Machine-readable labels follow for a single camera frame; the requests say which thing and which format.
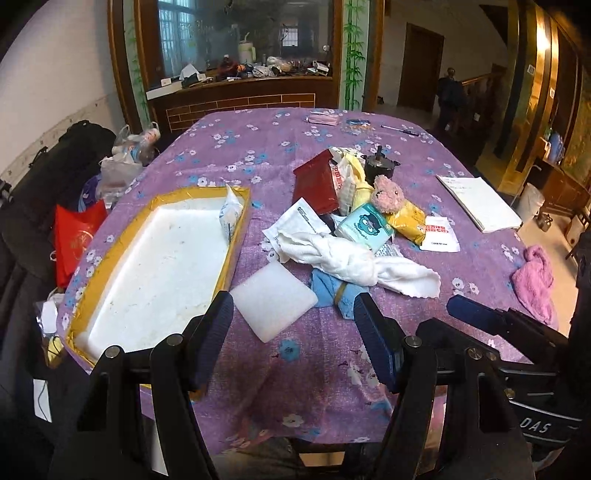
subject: pink towel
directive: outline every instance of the pink towel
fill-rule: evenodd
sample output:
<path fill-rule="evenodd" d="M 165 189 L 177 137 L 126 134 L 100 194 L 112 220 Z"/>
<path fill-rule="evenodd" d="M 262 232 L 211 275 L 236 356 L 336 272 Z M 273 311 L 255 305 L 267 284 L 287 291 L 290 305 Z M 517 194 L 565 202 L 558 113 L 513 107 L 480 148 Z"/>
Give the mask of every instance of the pink towel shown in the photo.
<path fill-rule="evenodd" d="M 558 318 L 550 297 L 554 276 L 544 249 L 534 245 L 525 250 L 525 265 L 511 276 L 515 294 L 536 320 L 558 329 Z"/>

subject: person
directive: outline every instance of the person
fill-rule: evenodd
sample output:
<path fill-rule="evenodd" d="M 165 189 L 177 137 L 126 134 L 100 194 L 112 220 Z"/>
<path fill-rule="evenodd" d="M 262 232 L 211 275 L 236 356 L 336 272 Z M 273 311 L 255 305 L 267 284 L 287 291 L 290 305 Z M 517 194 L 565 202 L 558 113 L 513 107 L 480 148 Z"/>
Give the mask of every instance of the person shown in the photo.
<path fill-rule="evenodd" d="M 453 122 L 457 111 L 466 103 L 466 94 L 462 84 L 456 81 L 456 71 L 453 68 L 448 68 L 447 76 L 440 78 L 437 83 L 437 103 L 440 109 L 437 129 L 443 132 Z"/>

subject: pink teddy bear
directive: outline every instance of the pink teddy bear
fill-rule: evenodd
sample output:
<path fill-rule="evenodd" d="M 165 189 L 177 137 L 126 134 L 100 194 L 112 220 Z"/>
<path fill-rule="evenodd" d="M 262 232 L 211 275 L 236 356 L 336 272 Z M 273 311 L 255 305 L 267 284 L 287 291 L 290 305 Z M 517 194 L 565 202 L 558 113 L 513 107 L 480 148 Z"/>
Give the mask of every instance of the pink teddy bear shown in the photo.
<path fill-rule="evenodd" d="M 404 194 L 398 184 L 384 175 L 374 180 L 375 190 L 371 194 L 371 203 L 381 213 L 397 213 L 404 205 Z"/>

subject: metal bolt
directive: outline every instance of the metal bolt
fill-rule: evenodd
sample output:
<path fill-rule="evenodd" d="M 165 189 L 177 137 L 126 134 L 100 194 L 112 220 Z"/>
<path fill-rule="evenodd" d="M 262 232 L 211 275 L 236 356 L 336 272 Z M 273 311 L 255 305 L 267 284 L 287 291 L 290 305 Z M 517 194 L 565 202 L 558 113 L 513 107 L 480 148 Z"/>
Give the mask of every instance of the metal bolt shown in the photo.
<path fill-rule="evenodd" d="M 413 348 L 418 348 L 423 344 L 423 341 L 414 335 L 409 335 L 407 337 L 404 338 L 404 342 L 408 345 L 411 346 Z"/>
<path fill-rule="evenodd" d="M 120 351 L 121 348 L 119 348 L 117 345 L 111 345 L 107 350 L 105 350 L 105 355 L 107 358 L 115 358 L 117 355 L 119 355 Z"/>
<path fill-rule="evenodd" d="M 468 349 L 468 356 L 473 360 L 480 360 L 482 358 L 482 352 L 474 347 Z"/>
<path fill-rule="evenodd" d="M 183 341 L 183 335 L 181 335 L 180 333 L 173 333 L 172 335 L 169 335 L 168 338 L 166 339 L 166 343 L 169 344 L 170 346 L 177 346 L 182 341 Z"/>

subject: window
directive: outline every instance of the window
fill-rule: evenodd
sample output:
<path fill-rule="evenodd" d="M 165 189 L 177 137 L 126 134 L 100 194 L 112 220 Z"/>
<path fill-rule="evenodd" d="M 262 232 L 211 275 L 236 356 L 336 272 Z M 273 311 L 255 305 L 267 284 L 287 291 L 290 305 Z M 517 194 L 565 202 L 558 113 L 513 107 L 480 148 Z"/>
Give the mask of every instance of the window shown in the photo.
<path fill-rule="evenodd" d="M 282 45 L 284 47 L 297 47 L 298 28 L 284 27 L 282 33 Z"/>
<path fill-rule="evenodd" d="M 197 56 L 193 39 L 195 0 L 159 0 L 160 42 L 167 77 L 178 75 Z"/>

